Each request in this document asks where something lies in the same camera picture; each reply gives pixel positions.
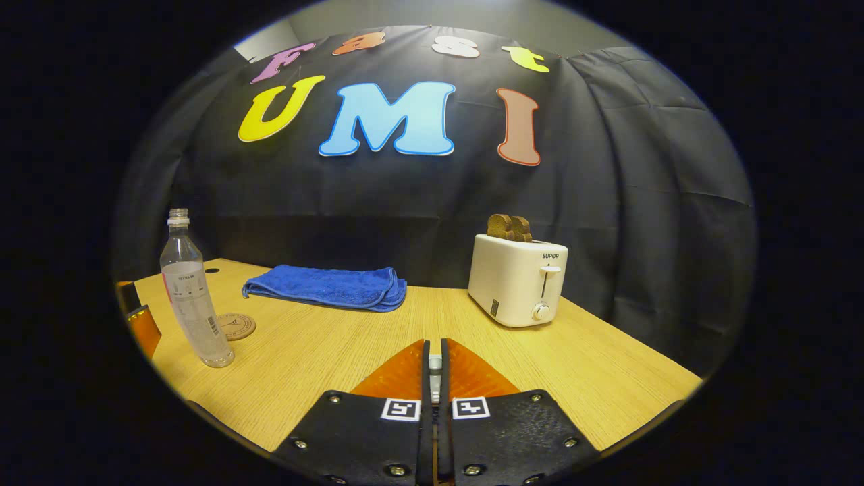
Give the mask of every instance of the bottle cap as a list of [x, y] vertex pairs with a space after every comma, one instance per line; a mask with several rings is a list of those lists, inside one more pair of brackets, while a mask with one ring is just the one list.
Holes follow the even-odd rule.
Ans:
[[168, 211], [168, 226], [185, 226], [189, 224], [187, 208], [172, 208]]

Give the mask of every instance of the gray wall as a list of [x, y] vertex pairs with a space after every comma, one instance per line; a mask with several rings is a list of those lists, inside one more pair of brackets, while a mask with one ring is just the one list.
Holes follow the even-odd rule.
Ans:
[[250, 35], [234, 46], [247, 61], [252, 62], [262, 57], [275, 54], [287, 48], [293, 48], [300, 42], [294, 35], [288, 17], [262, 29], [255, 35]]
[[429, 24], [502, 35], [561, 55], [631, 45], [586, 17], [544, 0], [326, 0], [282, 19], [236, 49], [247, 60], [253, 55], [260, 59], [329, 35]]

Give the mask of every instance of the toaster knob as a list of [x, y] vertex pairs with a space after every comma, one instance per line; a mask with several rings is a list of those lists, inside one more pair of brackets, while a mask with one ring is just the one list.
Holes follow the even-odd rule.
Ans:
[[534, 317], [536, 321], [542, 321], [546, 317], [549, 317], [549, 313], [552, 309], [549, 308], [546, 304], [537, 304], [534, 306], [534, 312], [531, 312], [531, 316]]

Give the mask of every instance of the orange object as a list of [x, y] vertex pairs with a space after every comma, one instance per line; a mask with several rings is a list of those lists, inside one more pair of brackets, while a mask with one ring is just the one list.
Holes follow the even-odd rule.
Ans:
[[116, 291], [120, 311], [125, 315], [141, 307], [141, 300], [138, 298], [134, 282], [117, 282]]
[[333, 55], [347, 54], [357, 49], [374, 48], [383, 43], [385, 43], [384, 32], [371, 32], [370, 34], [358, 35], [342, 42], [342, 45], [333, 51]]
[[156, 321], [153, 320], [149, 307], [144, 305], [133, 310], [126, 316], [126, 320], [129, 321], [132, 335], [135, 336], [141, 350], [148, 359], [152, 359], [162, 332], [156, 327]]
[[423, 339], [420, 339], [376, 368], [351, 393], [367, 397], [421, 400], [422, 359]]
[[449, 398], [497, 397], [519, 393], [509, 380], [471, 349], [447, 339], [450, 358]]

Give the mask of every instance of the barcode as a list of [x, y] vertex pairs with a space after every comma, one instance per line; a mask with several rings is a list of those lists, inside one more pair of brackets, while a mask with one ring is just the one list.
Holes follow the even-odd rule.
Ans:
[[213, 335], [219, 335], [219, 328], [216, 327], [216, 321], [213, 320], [213, 316], [207, 318], [207, 321], [210, 323], [210, 329], [213, 329]]

